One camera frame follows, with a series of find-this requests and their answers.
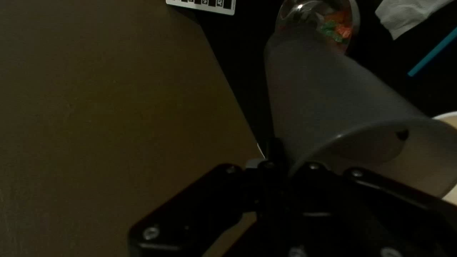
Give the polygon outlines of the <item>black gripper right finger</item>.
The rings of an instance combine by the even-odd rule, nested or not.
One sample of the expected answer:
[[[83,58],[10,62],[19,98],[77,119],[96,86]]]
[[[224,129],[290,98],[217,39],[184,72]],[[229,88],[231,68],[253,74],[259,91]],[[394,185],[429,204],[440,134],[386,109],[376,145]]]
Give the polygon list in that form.
[[[353,166],[334,174],[306,162],[293,175],[303,202],[330,208],[346,231],[344,241],[363,257],[457,257],[457,206]]]

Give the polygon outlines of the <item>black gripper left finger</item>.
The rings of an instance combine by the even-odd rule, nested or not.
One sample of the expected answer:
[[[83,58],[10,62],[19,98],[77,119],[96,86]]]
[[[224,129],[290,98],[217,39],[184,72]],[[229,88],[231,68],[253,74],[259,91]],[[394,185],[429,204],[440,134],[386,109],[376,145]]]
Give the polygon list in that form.
[[[129,257],[203,257],[249,212],[254,224],[223,257],[287,257],[284,178],[284,165],[271,159],[213,166],[130,226]]]

